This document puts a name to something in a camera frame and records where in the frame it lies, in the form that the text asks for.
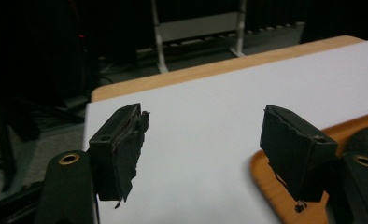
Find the white table surface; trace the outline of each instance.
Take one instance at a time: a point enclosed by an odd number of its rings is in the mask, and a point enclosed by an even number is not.
[[[140,103],[149,130],[128,201],[99,202],[102,224],[279,223],[251,179],[266,105],[320,129],[368,114],[368,41],[87,107],[83,149],[119,108]]]

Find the table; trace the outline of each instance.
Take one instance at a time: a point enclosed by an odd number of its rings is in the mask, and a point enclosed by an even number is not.
[[[117,210],[99,203],[102,224],[279,223],[248,169],[263,109],[320,129],[368,114],[368,41],[340,36],[108,85],[92,100],[83,149],[116,109],[151,113],[134,188]]]

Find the brown wooden tray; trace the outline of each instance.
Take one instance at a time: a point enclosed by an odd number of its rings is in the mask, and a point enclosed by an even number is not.
[[[323,132],[338,143],[337,156],[340,156],[349,137],[366,127],[368,127],[368,115],[332,126],[323,130]],[[296,213],[294,206],[297,202],[291,198],[286,189],[275,179],[274,172],[268,165],[268,158],[262,150],[258,151],[251,158],[250,172],[260,191],[283,223],[328,223],[325,213],[328,194],[324,193],[320,203],[309,203],[302,213]]]

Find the brass ring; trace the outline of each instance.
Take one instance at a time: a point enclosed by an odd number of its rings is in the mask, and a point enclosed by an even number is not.
[[[59,159],[59,164],[69,165],[79,160],[79,155],[77,153],[70,153],[62,156]]]
[[[367,166],[368,167],[368,157],[366,157],[366,156],[355,155],[353,157],[353,160],[355,162],[357,162],[358,164],[361,164],[363,166]]]

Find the floor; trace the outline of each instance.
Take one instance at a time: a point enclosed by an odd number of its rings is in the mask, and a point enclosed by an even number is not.
[[[261,30],[257,34],[247,33],[243,52],[246,55],[295,46],[300,43],[304,24]],[[234,58],[229,51],[235,43],[234,35],[218,35],[202,40],[165,46],[164,53],[169,71],[213,63]],[[155,49],[137,52],[137,64],[119,65],[101,59],[100,84],[122,82],[140,77],[159,74]],[[84,108],[78,111],[85,116]],[[83,124],[59,123],[56,120],[40,118],[39,140],[23,142],[11,132],[11,142],[17,160],[17,174],[9,190],[2,192],[4,177],[0,170],[0,200],[20,191],[24,186],[43,181],[48,162],[54,156],[67,150],[81,150],[84,132]]]

